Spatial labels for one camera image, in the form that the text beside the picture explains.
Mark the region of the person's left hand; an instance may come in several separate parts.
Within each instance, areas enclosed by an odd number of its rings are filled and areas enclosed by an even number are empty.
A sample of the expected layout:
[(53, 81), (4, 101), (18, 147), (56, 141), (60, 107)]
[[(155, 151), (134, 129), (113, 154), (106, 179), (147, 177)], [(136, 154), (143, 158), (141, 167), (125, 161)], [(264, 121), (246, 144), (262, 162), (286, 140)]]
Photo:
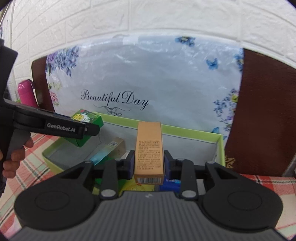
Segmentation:
[(20, 149), (14, 150), (11, 153), (10, 159), (6, 159), (3, 162), (2, 175), (5, 178), (12, 179), (16, 176), (16, 171), (20, 166), (20, 162), (24, 160), (26, 156), (25, 147), (32, 148), (33, 146), (34, 146), (34, 142), (31, 138), (29, 138)]

